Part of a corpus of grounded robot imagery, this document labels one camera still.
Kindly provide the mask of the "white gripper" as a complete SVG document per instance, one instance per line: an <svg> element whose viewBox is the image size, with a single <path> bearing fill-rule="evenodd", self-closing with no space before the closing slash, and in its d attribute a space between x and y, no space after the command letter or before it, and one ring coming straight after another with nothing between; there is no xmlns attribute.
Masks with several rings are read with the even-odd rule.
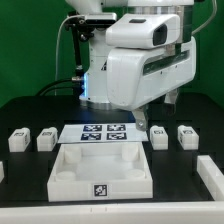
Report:
<svg viewBox="0 0 224 224"><path fill-rule="evenodd" d="M179 96L176 88L195 76L194 37L181 45L180 54L172 60L165 53L164 47L150 50L114 48L108 55L108 100L116 108L134 110L132 114L139 131L148 129L148 107L143 105L168 92L165 110L167 114L174 114Z"/></svg>

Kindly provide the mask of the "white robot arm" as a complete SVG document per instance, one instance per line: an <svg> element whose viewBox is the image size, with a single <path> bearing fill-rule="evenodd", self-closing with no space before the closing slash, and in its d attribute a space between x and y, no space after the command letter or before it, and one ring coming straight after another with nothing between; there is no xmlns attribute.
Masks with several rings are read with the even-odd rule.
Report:
<svg viewBox="0 0 224 224"><path fill-rule="evenodd" d="M148 126L147 104L161 96L173 104L177 89L196 71L192 35L194 0L65 0L89 43L90 66L81 102L133 113Z"/></svg>

